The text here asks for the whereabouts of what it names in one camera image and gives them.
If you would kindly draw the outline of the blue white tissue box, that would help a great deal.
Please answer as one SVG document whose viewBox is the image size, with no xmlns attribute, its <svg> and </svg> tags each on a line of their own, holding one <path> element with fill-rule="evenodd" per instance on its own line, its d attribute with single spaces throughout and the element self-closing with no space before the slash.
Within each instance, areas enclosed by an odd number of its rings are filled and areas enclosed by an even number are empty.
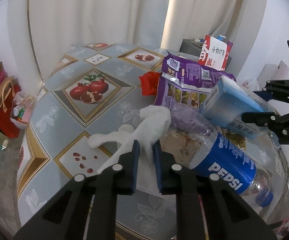
<svg viewBox="0 0 289 240">
<path fill-rule="evenodd" d="M 275 109 L 260 96 L 225 76 L 220 78 L 199 108 L 201 115 L 212 124 L 249 139 L 264 135 L 269 129 L 243 122 L 242 114 L 274 111 Z"/>
</svg>

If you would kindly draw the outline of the Pepsi plastic bottle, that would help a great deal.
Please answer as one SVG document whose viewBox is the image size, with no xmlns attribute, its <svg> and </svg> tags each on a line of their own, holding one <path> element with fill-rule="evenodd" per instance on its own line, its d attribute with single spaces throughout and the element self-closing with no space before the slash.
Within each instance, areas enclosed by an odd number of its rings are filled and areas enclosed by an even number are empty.
<svg viewBox="0 0 289 240">
<path fill-rule="evenodd" d="M 216 174 L 252 207 L 271 204 L 270 176 L 256 159 L 191 107 L 175 103 L 170 115 L 170 127 L 160 140 L 163 151 L 200 176 Z"/>
</svg>

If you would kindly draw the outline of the purple snack bag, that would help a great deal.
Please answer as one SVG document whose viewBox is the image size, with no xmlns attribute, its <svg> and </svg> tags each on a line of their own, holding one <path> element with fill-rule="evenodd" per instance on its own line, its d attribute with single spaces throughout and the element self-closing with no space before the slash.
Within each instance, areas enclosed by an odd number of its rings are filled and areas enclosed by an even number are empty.
<svg viewBox="0 0 289 240">
<path fill-rule="evenodd" d="M 168 53 L 162 62 L 154 105 L 171 109 L 179 102 L 198 108 L 223 76 L 236 79 L 233 74 Z"/>
</svg>

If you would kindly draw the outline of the white tissue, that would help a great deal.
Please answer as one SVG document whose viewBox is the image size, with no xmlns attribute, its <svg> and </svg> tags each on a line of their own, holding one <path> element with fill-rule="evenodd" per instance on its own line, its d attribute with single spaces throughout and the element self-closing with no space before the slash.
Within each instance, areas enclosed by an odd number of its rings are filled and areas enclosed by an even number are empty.
<svg viewBox="0 0 289 240">
<path fill-rule="evenodd" d="M 153 196 L 162 197 L 157 187 L 156 171 L 152 146 L 168 130 L 171 123 L 170 110 L 163 106 L 148 106 L 140 110 L 141 123 L 137 128 L 122 125 L 109 134 L 94 134 L 88 139 L 91 148 L 97 148 L 106 142 L 119 144 L 118 150 L 97 171 L 118 163 L 119 157 L 132 150 L 134 140 L 140 144 L 136 189 Z"/>
</svg>

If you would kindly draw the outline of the red white carton box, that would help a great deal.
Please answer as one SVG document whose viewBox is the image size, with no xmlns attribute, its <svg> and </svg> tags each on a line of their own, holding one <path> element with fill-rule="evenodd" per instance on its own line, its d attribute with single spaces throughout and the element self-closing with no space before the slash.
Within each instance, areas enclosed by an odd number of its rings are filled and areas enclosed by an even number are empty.
<svg viewBox="0 0 289 240">
<path fill-rule="evenodd" d="M 233 47 L 230 41 L 224 42 L 224 36 L 215 38 L 206 35 L 201 47 L 198 63 L 216 70 L 224 71 L 228 62 L 229 53 Z"/>
</svg>

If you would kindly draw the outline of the grey cabinet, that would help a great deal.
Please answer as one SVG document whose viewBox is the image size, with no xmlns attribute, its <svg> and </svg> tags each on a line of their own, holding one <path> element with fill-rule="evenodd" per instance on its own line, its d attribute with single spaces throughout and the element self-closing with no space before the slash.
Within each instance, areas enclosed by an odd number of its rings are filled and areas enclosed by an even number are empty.
<svg viewBox="0 0 289 240">
<path fill-rule="evenodd" d="M 230 49 L 233 47 L 233 43 L 230 42 L 230 41 L 227 42 L 227 45 L 228 45 L 228 47 Z M 199 57 L 200 53 L 201 53 L 201 48 L 202 48 L 202 46 L 194 44 L 192 40 L 183 39 L 181 47 L 180 47 L 180 52 Z M 228 56 L 225 68 L 228 67 L 228 65 L 230 64 L 231 59 L 232 58 L 230 56 Z"/>
</svg>

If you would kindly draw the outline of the fruit pattern tablecloth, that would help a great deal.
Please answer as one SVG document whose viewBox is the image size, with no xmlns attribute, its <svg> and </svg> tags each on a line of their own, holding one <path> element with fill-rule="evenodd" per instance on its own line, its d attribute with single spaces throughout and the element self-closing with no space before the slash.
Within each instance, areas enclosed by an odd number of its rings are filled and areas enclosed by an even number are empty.
<svg viewBox="0 0 289 240">
<path fill-rule="evenodd" d="M 139 125 L 139 110 L 155 100 L 142 95 L 139 76 L 158 72 L 166 55 L 162 48 L 121 43 L 75 46 L 64 55 L 39 95 L 23 138 L 17 172 L 21 225 L 73 176 L 95 175 L 116 152 L 114 142 L 91 149 L 87 140 L 121 125 Z M 88 87 L 99 88 L 103 96 L 91 103 Z M 274 197 L 270 206 L 256 211 L 273 224 L 289 211 L 283 155 L 268 136 L 258 139 L 247 141 L 246 151 L 268 169 Z M 116 239 L 170 239 L 176 234 L 175 204 L 163 198 L 136 191 L 118 197 L 117 207 Z"/>
</svg>

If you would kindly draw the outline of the red crumpled wrapper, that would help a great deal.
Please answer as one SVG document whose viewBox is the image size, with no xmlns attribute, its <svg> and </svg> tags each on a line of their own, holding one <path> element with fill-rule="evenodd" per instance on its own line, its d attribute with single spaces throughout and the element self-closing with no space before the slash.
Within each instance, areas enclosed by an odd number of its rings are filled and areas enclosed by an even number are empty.
<svg viewBox="0 0 289 240">
<path fill-rule="evenodd" d="M 139 77 L 143 96 L 156 96 L 159 78 L 158 72 L 147 72 Z"/>
</svg>

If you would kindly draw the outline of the red gift bag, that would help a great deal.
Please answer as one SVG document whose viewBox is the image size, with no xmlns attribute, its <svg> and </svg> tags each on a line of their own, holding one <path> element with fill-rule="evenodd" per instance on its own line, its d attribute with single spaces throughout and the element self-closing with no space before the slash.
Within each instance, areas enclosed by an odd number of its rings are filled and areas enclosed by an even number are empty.
<svg viewBox="0 0 289 240">
<path fill-rule="evenodd" d="M 1 90 L 1 107 L 0 107 L 0 130 L 9 139 L 17 138 L 20 129 L 11 121 L 13 110 L 13 99 L 16 96 L 16 90 L 12 81 L 12 77 L 3 81 Z"/>
</svg>

